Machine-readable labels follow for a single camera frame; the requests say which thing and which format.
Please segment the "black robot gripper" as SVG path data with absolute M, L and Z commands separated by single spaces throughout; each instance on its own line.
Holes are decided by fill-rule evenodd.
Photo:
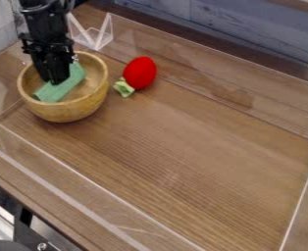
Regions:
M 27 32 L 19 33 L 22 49 L 30 55 L 43 81 L 59 84 L 69 77 L 73 40 L 67 37 L 66 9 L 22 9 Z

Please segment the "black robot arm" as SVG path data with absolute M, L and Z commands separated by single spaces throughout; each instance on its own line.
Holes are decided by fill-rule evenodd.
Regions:
M 73 40 L 67 36 L 66 14 L 69 0 L 19 0 L 20 14 L 27 31 L 19 33 L 22 50 L 30 59 L 38 75 L 53 85 L 70 76 L 73 63 Z

